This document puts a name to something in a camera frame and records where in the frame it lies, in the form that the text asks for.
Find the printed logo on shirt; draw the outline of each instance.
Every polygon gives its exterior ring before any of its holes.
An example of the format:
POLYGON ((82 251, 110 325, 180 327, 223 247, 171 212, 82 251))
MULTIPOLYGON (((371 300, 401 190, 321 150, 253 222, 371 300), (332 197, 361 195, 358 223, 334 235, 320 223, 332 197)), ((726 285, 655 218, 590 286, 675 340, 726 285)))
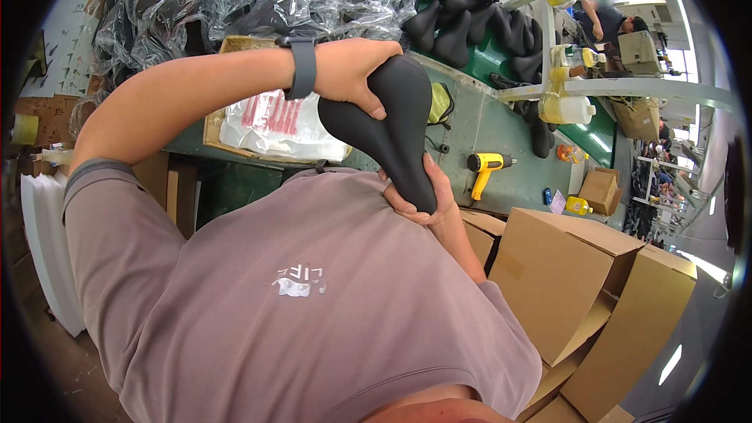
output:
POLYGON ((280 296, 308 297, 311 288, 318 287, 319 294, 326 292, 324 268, 304 267, 301 264, 277 270, 277 279, 269 286, 278 285, 280 296))

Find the yellow cloth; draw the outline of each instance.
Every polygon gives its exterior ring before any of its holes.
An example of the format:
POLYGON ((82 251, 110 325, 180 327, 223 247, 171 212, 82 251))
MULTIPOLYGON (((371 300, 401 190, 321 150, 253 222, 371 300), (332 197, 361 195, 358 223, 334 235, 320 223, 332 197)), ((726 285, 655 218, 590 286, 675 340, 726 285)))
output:
POLYGON ((451 98, 446 89, 438 82, 431 84, 431 93, 433 99, 431 101, 431 112, 428 114, 428 123, 435 125, 436 123, 446 121, 448 115, 445 116, 445 112, 451 104, 451 98))

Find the smartwatch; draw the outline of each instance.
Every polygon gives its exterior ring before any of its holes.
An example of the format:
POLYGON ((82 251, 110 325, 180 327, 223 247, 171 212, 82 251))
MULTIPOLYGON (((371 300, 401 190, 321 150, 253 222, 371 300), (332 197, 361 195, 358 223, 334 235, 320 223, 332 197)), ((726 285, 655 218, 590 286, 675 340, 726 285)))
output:
POLYGON ((306 98, 309 93, 314 91, 314 83, 316 82, 314 39, 304 36, 281 36, 277 38, 275 44, 280 48, 291 49, 295 61, 293 86, 284 91, 285 99, 306 98))

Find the stack of saddles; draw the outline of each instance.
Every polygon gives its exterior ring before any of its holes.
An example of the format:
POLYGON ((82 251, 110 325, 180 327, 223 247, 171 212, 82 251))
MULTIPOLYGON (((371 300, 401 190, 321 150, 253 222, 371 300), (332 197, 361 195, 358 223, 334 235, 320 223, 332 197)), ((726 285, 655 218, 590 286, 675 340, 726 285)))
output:
POLYGON ((481 44, 486 28, 511 58, 509 70, 517 80, 541 83, 540 24, 520 10, 508 12, 499 0, 433 0, 403 25, 418 49, 457 69, 468 64, 468 45, 481 44))

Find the yellow heat gun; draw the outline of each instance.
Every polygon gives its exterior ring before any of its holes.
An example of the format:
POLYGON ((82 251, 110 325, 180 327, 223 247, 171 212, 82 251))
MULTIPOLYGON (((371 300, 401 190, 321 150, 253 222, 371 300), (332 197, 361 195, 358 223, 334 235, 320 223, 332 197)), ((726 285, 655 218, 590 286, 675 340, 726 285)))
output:
POLYGON ((473 172, 477 172, 477 179, 475 180, 475 185, 472 187, 470 197, 474 201, 480 201, 481 193, 483 193, 483 188, 488 183, 488 177, 491 176, 491 172, 501 170, 516 163, 517 159, 512 158, 511 155, 483 153, 473 154, 468 157, 468 168, 473 172))

